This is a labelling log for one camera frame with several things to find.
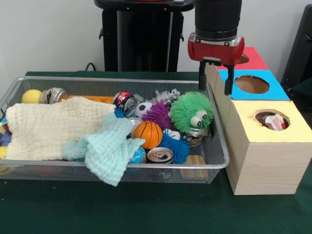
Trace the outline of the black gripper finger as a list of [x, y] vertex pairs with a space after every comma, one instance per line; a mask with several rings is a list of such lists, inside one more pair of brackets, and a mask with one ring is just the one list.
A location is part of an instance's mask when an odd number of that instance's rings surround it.
[[225, 80], [224, 94], [226, 96], [229, 96], [232, 94], [232, 91], [233, 91], [234, 67], [232, 65], [224, 65], [224, 67], [226, 67], [228, 70], [228, 77]]
[[206, 67], [206, 62], [201, 61], [199, 65], [199, 89], [201, 91], [206, 90], [206, 82], [207, 82], [207, 77], [205, 74], [205, 67]]

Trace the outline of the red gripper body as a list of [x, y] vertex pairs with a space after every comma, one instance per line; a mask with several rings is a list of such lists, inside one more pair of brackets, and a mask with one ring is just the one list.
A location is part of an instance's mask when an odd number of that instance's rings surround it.
[[240, 61], [245, 46], [244, 38], [236, 36], [230, 41], [205, 41], [191, 33], [188, 54], [192, 60], [213, 63], [216, 66], [235, 66]]

